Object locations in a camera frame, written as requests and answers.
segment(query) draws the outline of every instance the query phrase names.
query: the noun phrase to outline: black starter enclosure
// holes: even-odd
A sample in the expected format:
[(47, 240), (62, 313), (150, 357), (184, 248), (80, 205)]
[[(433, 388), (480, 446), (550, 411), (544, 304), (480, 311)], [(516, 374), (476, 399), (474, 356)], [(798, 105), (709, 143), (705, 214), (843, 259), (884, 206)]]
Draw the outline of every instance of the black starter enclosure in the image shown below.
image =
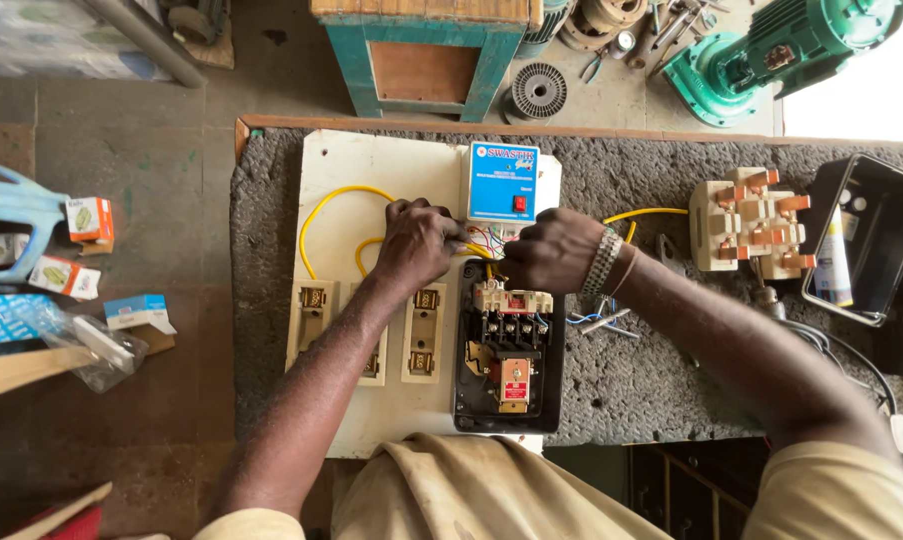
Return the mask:
[(838, 307), (818, 298), (814, 270), (805, 272), (802, 297), (810, 303), (866, 325), (880, 326), (903, 272), (903, 170), (866, 153), (829, 161), (808, 186), (811, 207), (799, 211), (807, 240), (803, 254), (818, 254), (842, 190), (845, 252), (853, 304)]
[(468, 341), (481, 312), (473, 307), (474, 286), (484, 279), (485, 262), (472, 259), (462, 266), (461, 298), (454, 359), (454, 425), (467, 434), (553, 434), (562, 416), (562, 375), (565, 363), (565, 296), (555, 296), (548, 325), (549, 341), (536, 351), (536, 374), (531, 377), (530, 404), (525, 413), (498, 412), (498, 401), (489, 390), (494, 384), (476, 375), (465, 360)]

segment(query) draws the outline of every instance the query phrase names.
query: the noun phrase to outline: wristwatch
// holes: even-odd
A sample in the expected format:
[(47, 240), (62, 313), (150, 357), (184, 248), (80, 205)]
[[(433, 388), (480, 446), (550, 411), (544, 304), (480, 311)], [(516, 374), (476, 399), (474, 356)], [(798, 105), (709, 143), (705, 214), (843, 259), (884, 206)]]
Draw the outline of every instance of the wristwatch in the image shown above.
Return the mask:
[(612, 271), (614, 261), (621, 250), (621, 236), (611, 228), (605, 227), (601, 242), (598, 243), (598, 251), (594, 254), (594, 260), (585, 277), (585, 284), (581, 287), (582, 294), (599, 294), (608, 273)]

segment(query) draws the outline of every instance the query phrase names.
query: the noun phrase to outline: yellow wire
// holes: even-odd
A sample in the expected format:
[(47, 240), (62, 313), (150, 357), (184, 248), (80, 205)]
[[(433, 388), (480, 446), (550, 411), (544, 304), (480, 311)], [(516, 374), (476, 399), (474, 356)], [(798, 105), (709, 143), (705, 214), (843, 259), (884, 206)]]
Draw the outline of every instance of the yellow wire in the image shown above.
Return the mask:
[[(308, 275), (311, 276), (311, 278), (313, 280), (316, 280), (317, 277), (315, 276), (315, 271), (311, 268), (311, 263), (308, 262), (308, 255), (305, 254), (305, 252), (304, 252), (304, 236), (307, 235), (307, 233), (308, 233), (308, 226), (311, 225), (311, 220), (313, 220), (315, 218), (315, 216), (318, 215), (318, 212), (322, 209), (322, 207), (325, 205), (325, 203), (327, 203), (331, 199), (337, 197), (338, 195), (341, 195), (342, 193), (347, 193), (349, 191), (369, 191), (371, 193), (376, 193), (378, 195), (381, 195), (385, 199), (388, 199), (388, 201), (390, 203), (395, 202), (395, 197), (392, 197), (391, 195), (389, 195), (388, 193), (385, 193), (384, 191), (378, 189), (377, 187), (373, 188), (369, 185), (368, 186), (366, 186), (366, 185), (361, 185), (361, 186), (348, 185), (347, 187), (340, 187), (340, 188), (328, 193), (325, 196), (325, 198), (321, 200), (321, 202), (318, 202), (318, 205), (315, 206), (315, 209), (311, 211), (311, 214), (308, 215), (308, 218), (305, 219), (304, 223), (301, 225), (301, 235), (298, 237), (298, 251), (301, 253), (301, 262), (304, 263), (304, 268), (308, 271)], [(356, 249), (354, 251), (354, 261), (356, 263), (358, 263), (358, 270), (361, 271), (362, 277), (368, 276), (368, 272), (365, 271), (365, 266), (363, 264), (361, 264), (361, 250), (365, 249), (365, 246), (367, 246), (369, 244), (373, 244), (374, 242), (381, 242), (381, 241), (384, 241), (384, 238), (382, 238), (382, 239), (380, 237), (377, 237), (375, 239), (369, 238), (368, 240), (361, 242), (361, 244), (358, 245), (358, 249)], [(474, 252), (479, 257), (482, 257), (484, 259), (485, 258), (486, 259), (490, 259), (490, 258), (494, 259), (494, 257), (492, 257), (492, 254), (490, 254), (488, 252), (488, 250), (486, 250), (485, 248), (482, 248), (481, 246), (479, 246), (477, 244), (465, 244), (465, 245), (468, 247), (469, 251)]]
[(634, 221), (632, 221), (631, 226), (628, 227), (628, 235), (625, 237), (625, 243), (626, 243), (626, 244), (630, 244), (630, 243), (631, 243), (632, 236), (635, 235), (635, 229), (637, 229), (637, 223), (634, 222)]
[[(365, 270), (365, 265), (364, 265), (364, 264), (361, 264), (361, 250), (365, 249), (366, 246), (372, 245), (373, 243), (376, 243), (376, 242), (383, 242), (383, 241), (385, 241), (385, 239), (384, 239), (384, 238), (380, 238), (380, 237), (377, 237), (377, 238), (375, 238), (375, 239), (369, 238), (368, 240), (365, 240), (364, 242), (361, 242), (360, 244), (358, 244), (358, 249), (354, 250), (354, 261), (358, 264), (358, 271), (361, 272), (361, 277), (362, 277), (362, 278), (366, 278), (366, 277), (368, 276), (368, 271)], [(491, 258), (491, 259), (492, 259), (492, 258), (494, 259), (494, 257), (492, 257), (492, 255), (488, 252), (488, 250), (484, 249), (483, 247), (481, 247), (481, 246), (479, 246), (479, 245), (477, 245), (477, 244), (465, 244), (465, 247), (467, 247), (467, 248), (469, 249), (469, 251), (472, 251), (472, 253), (471, 253), (471, 252), (470, 252), (470, 253), (469, 253), (469, 252), (465, 252), (465, 253), (464, 253), (464, 252), (463, 252), (463, 253), (462, 253), (462, 252), (458, 252), (458, 253), (455, 254), (455, 256), (456, 256), (456, 257), (457, 257), (457, 256), (459, 257), (459, 256), (462, 256), (462, 255), (463, 255), (463, 256), (464, 256), (464, 255), (467, 256), (467, 255), (469, 255), (469, 254), (470, 254), (470, 255), (472, 254), (472, 255), (477, 255), (477, 256), (481, 257), (482, 259), (483, 259), (483, 258), (484, 258), (484, 259), (485, 259), (485, 258), (486, 258), (486, 259), (490, 259), (490, 258)], [(485, 267), (485, 269), (488, 270), (488, 274), (489, 274), (489, 275), (492, 275), (492, 265), (491, 265), (491, 264), (488, 264), (488, 265)]]
[(391, 195), (385, 193), (384, 191), (378, 189), (377, 187), (373, 188), (369, 185), (368, 186), (366, 186), (366, 185), (361, 185), (361, 186), (349, 185), (347, 187), (340, 187), (340, 188), (328, 193), (325, 196), (325, 198), (322, 199), (322, 201), (319, 202), (317, 206), (315, 206), (315, 209), (311, 211), (311, 214), (308, 215), (308, 218), (304, 220), (304, 224), (301, 225), (301, 235), (299, 235), (299, 237), (298, 237), (298, 252), (301, 253), (301, 262), (304, 263), (304, 268), (308, 271), (308, 275), (311, 276), (311, 278), (313, 280), (316, 280), (317, 277), (315, 276), (315, 271), (311, 269), (311, 263), (308, 262), (308, 255), (304, 253), (304, 236), (308, 233), (308, 226), (311, 225), (311, 220), (314, 219), (316, 215), (318, 215), (318, 212), (325, 205), (325, 202), (327, 203), (328, 201), (337, 197), (338, 195), (341, 195), (342, 193), (347, 193), (349, 191), (369, 191), (371, 193), (377, 193), (378, 195), (381, 195), (385, 199), (388, 199), (388, 201), (391, 203), (395, 202), (395, 198), (392, 197)]
[(383, 241), (385, 241), (385, 239), (381, 238), (381, 237), (378, 237), (375, 239), (369, 238), (368, 240), (365, 240), (364, 242), (361, 242), (360, 244), (358, 244), (358, 249), (354, 250), (354, 261), (356, 263), (358, 263), (358, 270), (361, 272), (362, 278), (366, 278), (368, 276), (368, 272), (365, 271), (365, 265), (361, 264), (361, 250), (365, 249), (365, 246), (367, 246), (369, 244), (373, 244), (375, 242), (383, 242)]
[(605, 225), (608, 225), (609, 223), (612, 223), (613, 221), (617, 221), (617, 220), (619, 220), (619, 219), (624, 219), (624, 218), (626, 218), (626, 217), (632, 217), (632, 216), (635, 216), (635, 215), (644, 215), (644, 214), (646, 214), (646, 213), (647, 213), (647, 214), (651, 214), (651, 213), (652, 213), (652, 214), (653, 214), (653, 213), (654, 213), (654, 214), (658, 214), (658, 213), (659, 213), (659, 214), (660, 214), (660, 213), (661, 213), (661, 214), (665, 214), (665, 213), (666, 213), (666, 214), (667, 214), (667, 213), (668, 213), (668, 214), (672, 214), (672, 213), (673, 213), (673, 214), (674, 214), (674, 213), (675, 213), (675, 214), (679, 214), (679, 213), (680, 213), (680, 214), (683, 214), (683, 215), (687, 215), (687, 214), (688, 214), (688, 211), (686, 211), (685, 209), (681, 209), (681, 208), (680, 208), (680, 209), (679, 209), (679, 208), (675, 208), (675, 209), (674, 209), (674, 208), (673, 208), (673, 209), (672, 209), (672, 208), (668, 208), (668, 209), (667, 209), (667, 208), (666, 208), (666, 209), (665, 209), (665, 208), (661, 208), (661, 209), (660, 209), (660, 208), (659, 208), (659, 209), (658, 209), (658, 208), (654, 208), (654, 209), (653, 209), (653, 208), (652, 208), (652, 209), (651, 209), (651, 208), (647, 208), (647, 209), (646, 209), (646, 208), (645, 208), (645, 209), (644, 209), (644, 208), (641, 208), (640, 210), (639, 210), (639, 209), (638, 209), (638, 210), (633, 210), (633, 211), (631, 210), (631, 211), (627, 211), (626, 213), (625, 213), (625, 212), (624, 212), (624, 213), (620, 213), (619, 215), (618, 215), (618, 214), (617, 214), (617, 215), (613, 215), (612, 217), (606, 218), (604, 221), (602, 221), (602, 223), (604, 223)]

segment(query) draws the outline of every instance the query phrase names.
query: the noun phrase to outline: gray textured mat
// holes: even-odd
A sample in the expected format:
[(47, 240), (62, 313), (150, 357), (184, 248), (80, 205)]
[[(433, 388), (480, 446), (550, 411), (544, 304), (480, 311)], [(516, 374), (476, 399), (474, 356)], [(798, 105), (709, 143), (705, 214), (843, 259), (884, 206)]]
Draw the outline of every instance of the gray textured mat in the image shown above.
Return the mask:
[[(235, 300), (236, 431), (245, 434), (281, 376), (294, 271), (301, 144), (312, 129), (266, 129), (251, 138), (231, 180), (231, 260)], [(694, 186), (720, 179), (735, 166), (775, 166), (782, 182), (802, 188), (817, 166), (864, 150), (903, 168), (902, 148), (771, 146), (763, 143), (694, 143), (628, 138), (511, 137), (411, 131), (368, 131), (375, 135), (468, 144), (472, 139), (535, 145), (564, 166), (562, 205), (596, 218), (646, 207), (686, 208)], [(620, 232), (627, 227), (617, 224)], [(636, 242), (654, 251), (658, 233), (668, 234), (689, 257), (684, 216), (638, 218)], [(749, 271), (700, 274), (687, 262), (688, 276), (747, 300)], [(864, 327), (832, 319), (786, 297), (789, 317), (829, 328), (867, 356), (872, 343)], [(565, 398), (559, 431), (546, 445), (586, 442), (674, 441), (758, 435), (733, 399), (703, 370), (694, 369), (671, 343), (636, 317), (619, 321), (640, 341), (608, 332), (581, 337), (568, 333)], [(846, 370), (877, 385), (842, 357)], [(889, 378), (903, 411), (903, 379)]]

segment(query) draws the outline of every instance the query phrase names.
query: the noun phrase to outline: hand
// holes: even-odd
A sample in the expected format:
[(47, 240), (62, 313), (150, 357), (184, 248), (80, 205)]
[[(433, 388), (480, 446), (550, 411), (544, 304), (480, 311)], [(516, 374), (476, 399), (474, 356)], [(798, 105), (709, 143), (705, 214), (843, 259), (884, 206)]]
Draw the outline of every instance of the hand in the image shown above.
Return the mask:
[(470, 240), (446, 207), (404, 199), (385, 208), (388, 224), (372, 275), (406, 297), (444, 276), (451, 256)]
[(604, 231), (602, 224), (574, 210), (545, 210), (537, 224), (521, 230), (519, 240), (505, 244), (498, 269), (508, 277), (506, 289), (580, 291)]

